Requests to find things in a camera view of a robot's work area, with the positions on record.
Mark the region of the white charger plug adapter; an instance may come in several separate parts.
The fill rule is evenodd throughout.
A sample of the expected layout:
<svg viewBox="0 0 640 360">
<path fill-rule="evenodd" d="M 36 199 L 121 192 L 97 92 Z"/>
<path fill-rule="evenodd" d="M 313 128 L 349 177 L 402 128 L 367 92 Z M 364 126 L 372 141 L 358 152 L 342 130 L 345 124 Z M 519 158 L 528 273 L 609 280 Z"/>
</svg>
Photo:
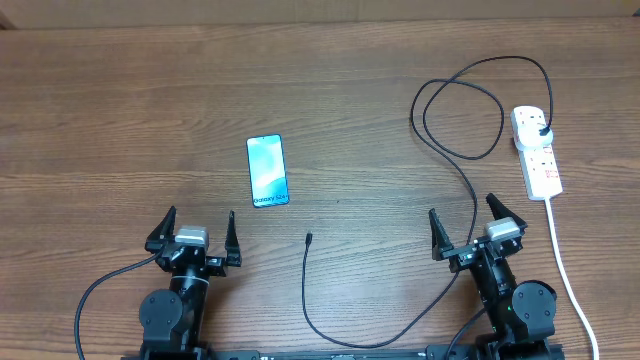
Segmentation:
<svg viewBox="0 0 640 360">
<path fill-rule="evenodd" d="M 517 123 L 514 130 L 514 142 L 519 151 L 530 151 L 552 144 L 554 134 L 547 126 L 540 124 L 525 125 Z"/>
</svg>

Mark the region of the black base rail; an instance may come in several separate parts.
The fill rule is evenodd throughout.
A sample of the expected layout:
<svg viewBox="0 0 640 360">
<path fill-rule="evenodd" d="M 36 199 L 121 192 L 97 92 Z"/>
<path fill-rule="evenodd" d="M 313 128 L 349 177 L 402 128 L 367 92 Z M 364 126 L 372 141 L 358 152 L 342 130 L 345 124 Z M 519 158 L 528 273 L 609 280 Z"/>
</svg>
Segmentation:
<svg viewBox="0 0 640 360">
<path fill-rule="evenodd" d="M 192 354 L 163 354 L 145 357 L 140 351 L 129 353 L 121 359 L 215 359 L 215 360 L 443 360 L 448 345 L 430 345 L 420 350 L 389 350 L 378 349 L 370 351 L 346 351 L 346 352 L 280 352 L 260 353 L 251 351 L 217 351 L 204 355 Z M 549 355 L 534 355 L 532 352 L 524 355 L 508 354 L 503 359 L 551 359 L 564 360 L 565 354 L 561 345 L 551 345 Z M 449 355 L 452 360 L 481 359 L 473 355 L 472 346 L 456 345 Z"/>
</svg>

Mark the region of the Galaxy S24+ smartphone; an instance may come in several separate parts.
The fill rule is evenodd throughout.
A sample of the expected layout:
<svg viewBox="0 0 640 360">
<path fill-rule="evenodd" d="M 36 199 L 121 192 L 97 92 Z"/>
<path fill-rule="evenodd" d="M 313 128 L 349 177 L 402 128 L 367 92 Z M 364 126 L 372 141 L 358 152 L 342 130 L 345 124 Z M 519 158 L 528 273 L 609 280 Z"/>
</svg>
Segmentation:
<svg viewBox="0 0 640 360">
<path fill-rule="evenodd" d="M 282 137 L 270 134 L 246 141 L 253 206 L 264 208 L 289 203 L 289 188 Z"/>
</svg>

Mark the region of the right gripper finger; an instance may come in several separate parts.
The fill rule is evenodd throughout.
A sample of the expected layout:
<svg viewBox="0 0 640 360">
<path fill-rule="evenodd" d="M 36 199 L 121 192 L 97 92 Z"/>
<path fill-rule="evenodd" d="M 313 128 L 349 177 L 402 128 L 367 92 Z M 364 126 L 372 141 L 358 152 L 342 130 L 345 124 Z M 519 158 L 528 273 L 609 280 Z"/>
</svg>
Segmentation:
<svg viewBox="0 0 640 360">
<path fill-rule="evenodd" d="M 512 218 L 521 231 L 524 231 L 528 227 L 525 220 L 506 207 L 493 193 L 489 193 L 486 196 L 486 202 L 489 205 L 495 220 Z"/>
<path fill-rule="evenodd" d="M 429 211 L 429 222 L 432 234 L 432 259 L 442 261 L 448 257 L 448 253 L 454 249 L 454 246 L 434 208 Z"/>
</svg>

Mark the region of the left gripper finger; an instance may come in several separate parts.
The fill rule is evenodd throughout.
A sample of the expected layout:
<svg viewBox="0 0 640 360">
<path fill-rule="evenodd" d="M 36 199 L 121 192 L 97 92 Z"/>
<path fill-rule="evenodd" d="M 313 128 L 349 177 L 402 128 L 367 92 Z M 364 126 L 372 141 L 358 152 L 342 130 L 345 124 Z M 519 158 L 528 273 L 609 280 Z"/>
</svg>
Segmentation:
<svg viewBox="0 0 640 360">
<path fill-rule="evenodd" d="M 236 233 L 235 212 L 229 212 L 228 226 L 225 240 L 226 265 L 240 267 L 242 264 L 241 249 Z"/>
<path fill-rule="evenodd" d="M 144 246 L 147 252 L 158 253 L 164 246 L 174 241 L 176 214 L 176 207 L 171 206 L 163 220 L 147 237 Z"/>
</svg>

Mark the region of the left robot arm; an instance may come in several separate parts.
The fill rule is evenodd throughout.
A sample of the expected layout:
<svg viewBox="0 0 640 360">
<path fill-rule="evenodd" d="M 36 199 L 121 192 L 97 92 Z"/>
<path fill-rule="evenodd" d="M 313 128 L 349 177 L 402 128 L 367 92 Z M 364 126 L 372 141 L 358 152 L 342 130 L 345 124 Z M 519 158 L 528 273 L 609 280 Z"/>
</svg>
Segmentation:
<svg viewBox="0 0 640 360">
<path fill-rule="evenodd" d="M 229 267 L 242 264 L 235 213 L 229 213 L 224 256 L 208 254 L 206 228 L 183 226 L 175 230 L 176 215 L 177 209 L 170 208 L 145 242 L 145 250 L 171 279 L 168 288 L 151 292 L 140 305 L 140 357 L 210 360 L 216 357 L 215 352 L 200 339 L 210 279 L 225 277 Z"/>
</svg>

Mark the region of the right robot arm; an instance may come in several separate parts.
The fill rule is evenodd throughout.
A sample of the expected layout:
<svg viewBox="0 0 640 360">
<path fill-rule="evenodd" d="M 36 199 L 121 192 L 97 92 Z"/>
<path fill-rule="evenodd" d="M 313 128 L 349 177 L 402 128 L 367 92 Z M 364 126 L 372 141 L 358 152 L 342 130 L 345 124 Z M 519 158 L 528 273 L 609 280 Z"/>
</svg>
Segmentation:
<svg viewBox="0 0 640 360">
<path fill-rule="evenodd" d="M 527 223 L 492 193 L 486 196 L 494 220 L 485 234 L 455 247 L 436 211 L 429 211 L 432 258 L 447 260 L 453 273 L 468 270 L 477 287 L 482 309 L 448 345 L 429 345 L 429 359 L 561 360 L 555 334 L 556 291 L 547 283 L 518 283 L 507 258 L 522 249 Z"/>
</svg>

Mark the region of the white power strip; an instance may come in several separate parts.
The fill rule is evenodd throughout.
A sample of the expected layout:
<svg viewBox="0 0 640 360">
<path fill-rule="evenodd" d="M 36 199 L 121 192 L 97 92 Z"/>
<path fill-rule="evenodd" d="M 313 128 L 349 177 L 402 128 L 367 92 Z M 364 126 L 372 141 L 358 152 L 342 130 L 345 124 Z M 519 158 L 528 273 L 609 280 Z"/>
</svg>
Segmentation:
<svg viewBox="0 0 640 360">
<path fill-rule="evenodd" d="M 510 114 L 510 119 L 513 139 L 517 123 L 546 126 L 544 112 L 534 106 L 515 107 Z M 544 201 L 563 192 L 552 144 L 530 151 L 518 150 L 518 154 L 527 196 L 530 200 Z"/>
</svg>

